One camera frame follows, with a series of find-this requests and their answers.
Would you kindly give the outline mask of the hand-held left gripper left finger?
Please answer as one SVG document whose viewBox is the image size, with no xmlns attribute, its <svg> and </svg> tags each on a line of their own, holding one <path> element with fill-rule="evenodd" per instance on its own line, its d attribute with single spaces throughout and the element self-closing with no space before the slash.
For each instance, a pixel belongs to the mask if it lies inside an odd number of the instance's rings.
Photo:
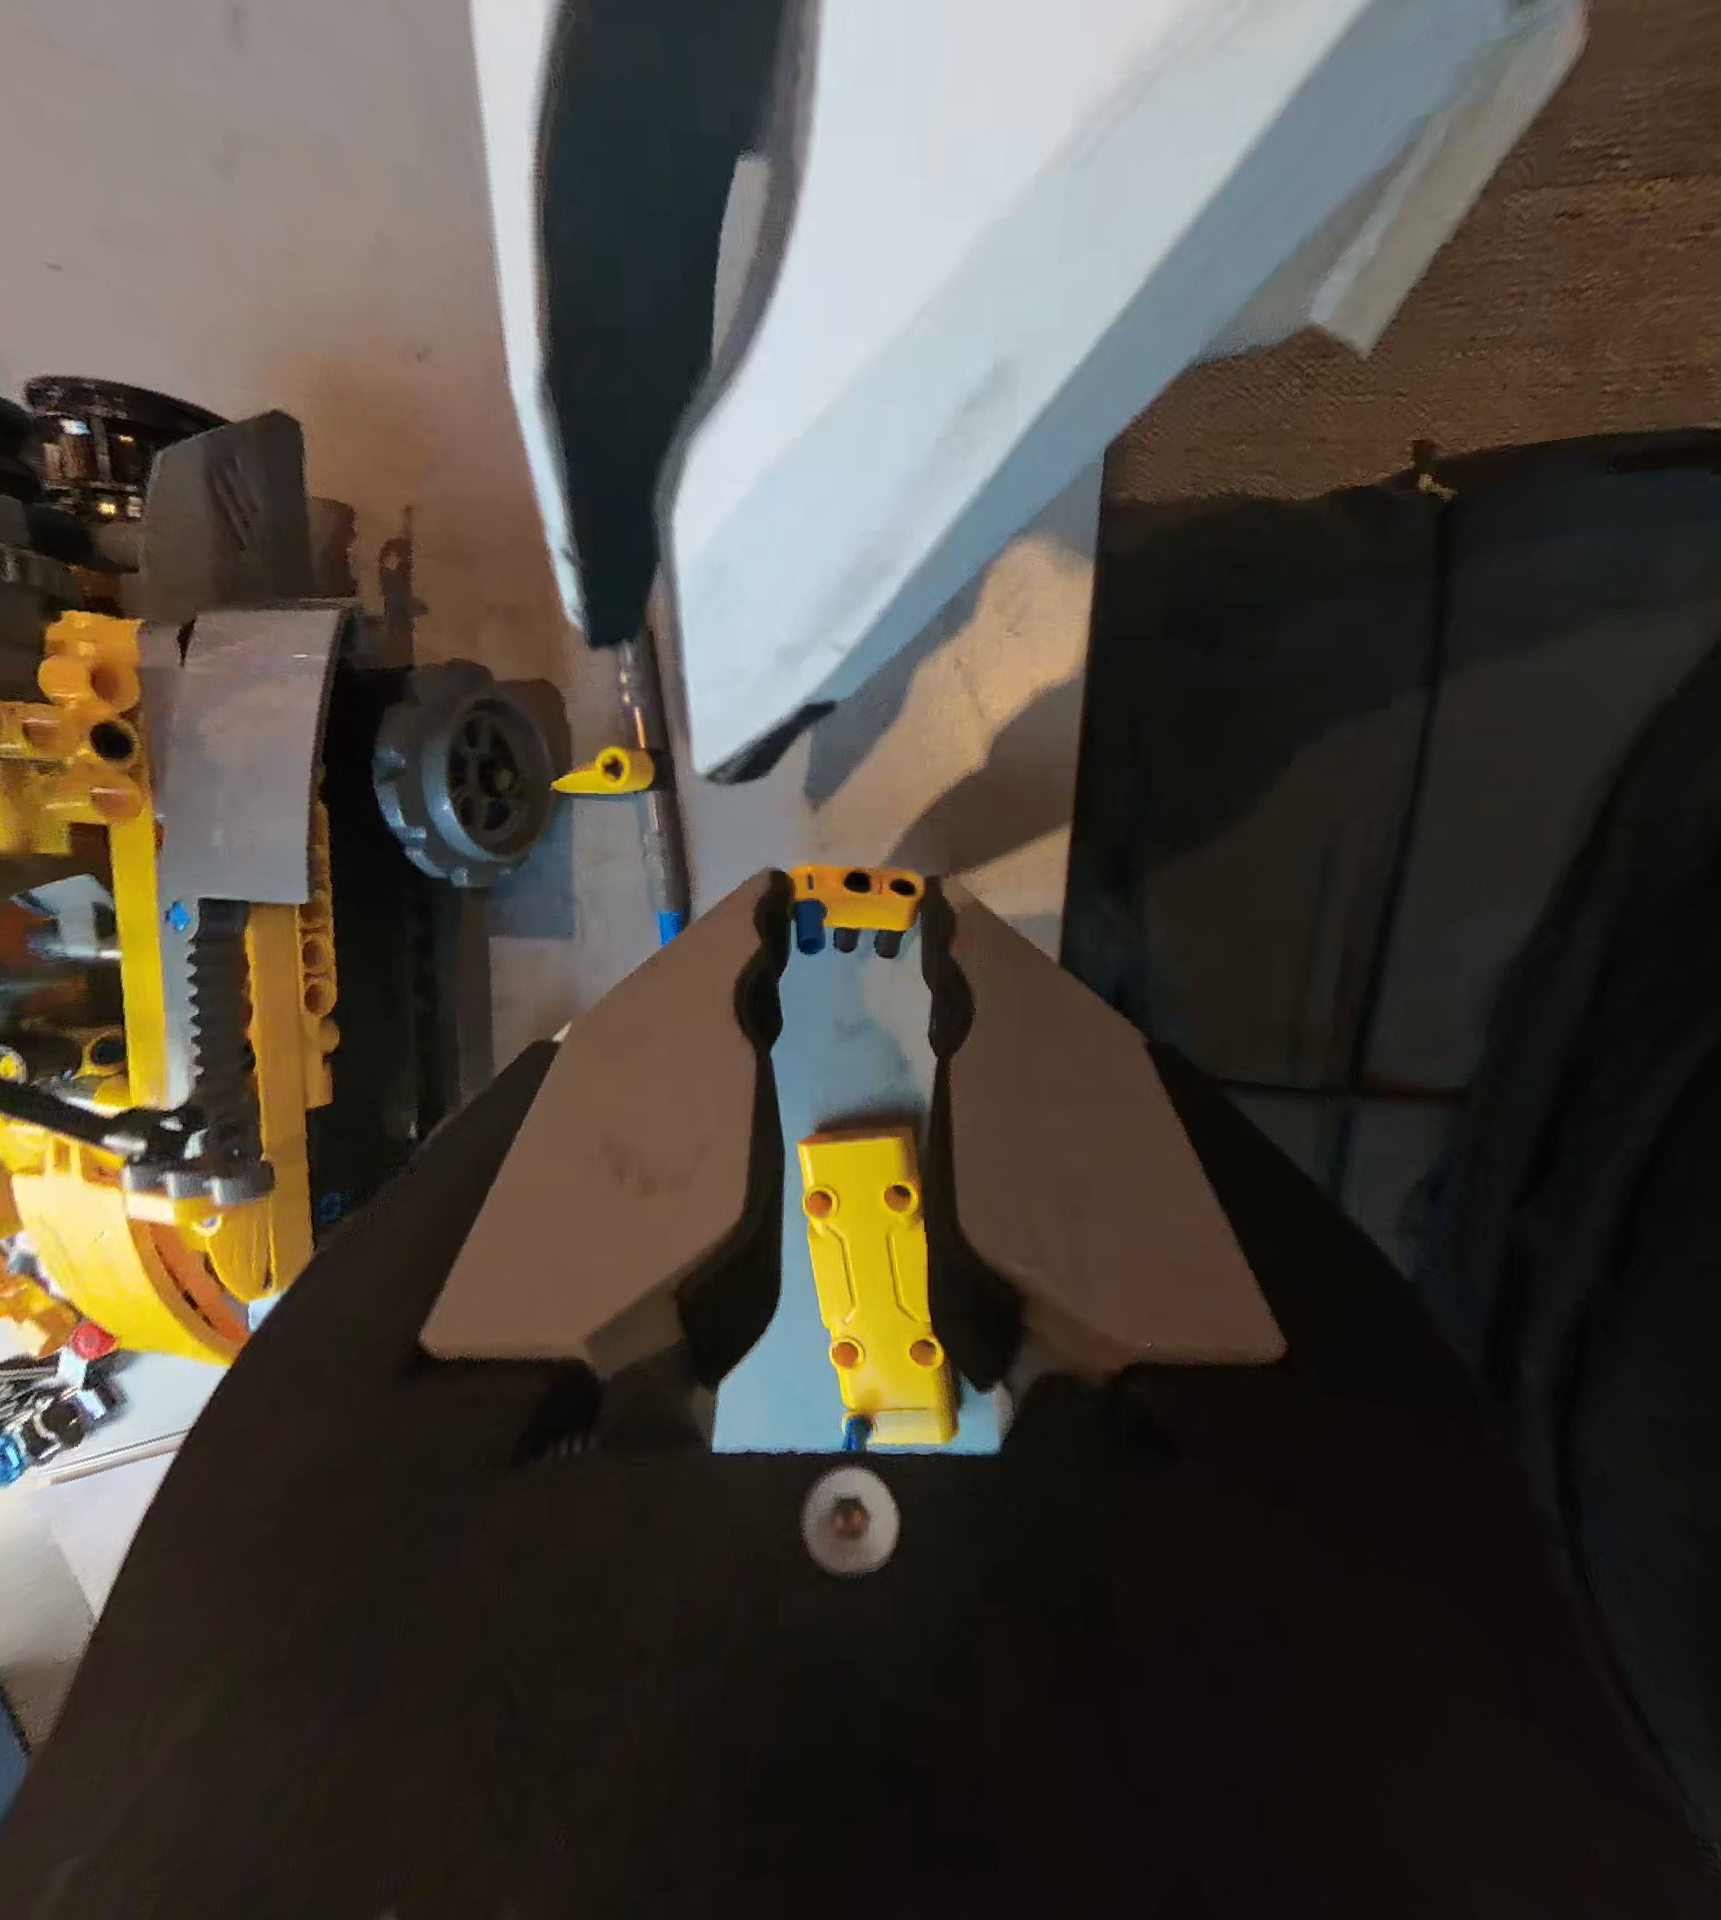
<svg viewBox="0 0 1721 1920">
<path fill-rule="evenodd" d="M 749 876 L 572 1020 L 420 1335 L 438 1361 L 728 1375 L 781 1286 L 791 886 Z"/>
</svg>

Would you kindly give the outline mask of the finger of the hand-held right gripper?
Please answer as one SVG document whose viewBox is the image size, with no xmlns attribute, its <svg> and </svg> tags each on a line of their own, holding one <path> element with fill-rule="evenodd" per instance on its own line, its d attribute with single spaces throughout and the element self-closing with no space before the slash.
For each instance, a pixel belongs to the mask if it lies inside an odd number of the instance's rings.
<svg viewBox="0 0 1721 1920">
<path fill-rule="evenodd" d="M 760 779 L 1187 369 L 1366 355 L 1574 2 L 813 5 L 785 234 L 664 532 L 694 770 Z"/>
<path fill-rule="evenodd" d="M 687 450 L 752 355 L 819 77 L 803 2 L 471 5 L 502 365 L 566 621 L 648 625 Z"/>
</svg>

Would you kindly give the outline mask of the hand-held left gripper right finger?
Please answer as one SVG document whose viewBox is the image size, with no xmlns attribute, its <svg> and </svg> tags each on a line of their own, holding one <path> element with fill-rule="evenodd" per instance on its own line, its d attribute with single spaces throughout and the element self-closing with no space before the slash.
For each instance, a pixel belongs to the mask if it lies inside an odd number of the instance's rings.
<svg viewBox="0 0 1721 1920">
<path fill-rule="evenodd" d="M 1135 1027 L 957 878 L 921 909 L 932 1314 L 966 1381 L 1265 1368 L 1288 1342 Z"/>
</svg>

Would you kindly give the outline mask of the yellow rectangular brick block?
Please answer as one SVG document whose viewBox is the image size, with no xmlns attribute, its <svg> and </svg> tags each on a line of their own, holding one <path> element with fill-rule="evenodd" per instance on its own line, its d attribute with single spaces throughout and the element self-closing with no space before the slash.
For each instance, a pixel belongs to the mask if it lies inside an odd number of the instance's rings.
<svg viewBox="0 0 1721 1920">
<path fill-rule="evenodd" d="M 932 1451 L 961 1433 L 961 1387 L 928 1282 L 919 1138 L 906 1121 L 798 1142 L 825 1353 L 853 1449 Z"/>
</svg>

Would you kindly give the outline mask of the small yellow pin connector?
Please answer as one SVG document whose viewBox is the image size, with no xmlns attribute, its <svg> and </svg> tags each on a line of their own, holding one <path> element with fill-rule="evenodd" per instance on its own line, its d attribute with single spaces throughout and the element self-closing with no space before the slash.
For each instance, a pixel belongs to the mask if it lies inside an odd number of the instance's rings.
<svg viewBox="0 0 1721 1920">
<path fill-rule="evenodd" d="M 797 900 L 825 900 L 825 950 L 854 955 L 868 947 L 873 956 L 893 961 L 921 921 L 925 880 L 915 873 L 803 863 L 788 868 L 786 878 L 791 926 Z"/>
</svg>

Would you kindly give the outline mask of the grey desk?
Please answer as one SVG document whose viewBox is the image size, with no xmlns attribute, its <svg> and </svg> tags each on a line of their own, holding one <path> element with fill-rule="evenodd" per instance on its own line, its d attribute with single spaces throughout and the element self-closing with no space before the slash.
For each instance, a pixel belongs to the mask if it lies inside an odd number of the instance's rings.
<svg viewBox="0 0 1721 1920">
<path fill-rule="evenodd" d="M 86 372 L 301 420 L 363 596 L 614 739 L 508 394 L 466 5 L 0 5 L 0 390 Z M 694 889 L 762 856 L 966 870 L 1056 952 L 1100 468 L 762 782 L 688 803 Z"/>
</svg>

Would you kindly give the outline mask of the grey axle with yellow cam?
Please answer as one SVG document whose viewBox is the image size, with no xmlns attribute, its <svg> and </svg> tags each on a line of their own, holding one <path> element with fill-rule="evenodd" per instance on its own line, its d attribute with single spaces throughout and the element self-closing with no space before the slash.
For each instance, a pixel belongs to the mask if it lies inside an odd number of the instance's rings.
<svg viewBox="0 0 1721 1920">
<path fill-rule="evenodd" d="M 660 947 L 670 945 L 692 913 L 692 886 L 682 829 L 673 733 L 650 630 L 640 628 L 612 648 L 623 734 L 552 782 L 568 801 L 636 803 L 648 905 Z"/>
</svg>

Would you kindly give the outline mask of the yellow grey toy brick vehicle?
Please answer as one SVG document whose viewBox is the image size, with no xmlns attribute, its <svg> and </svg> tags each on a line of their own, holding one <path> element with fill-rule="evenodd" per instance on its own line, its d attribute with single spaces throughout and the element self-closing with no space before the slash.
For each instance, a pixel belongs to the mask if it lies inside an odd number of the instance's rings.
<svg viewBox="0 0 1721 1920">
<path fill-rule="evenodd" d="M 0 1325 L 228 1365 L 488 1053 L 546 742 L 352 599 L 285 412 L 0 396 Z"/>
</svg>

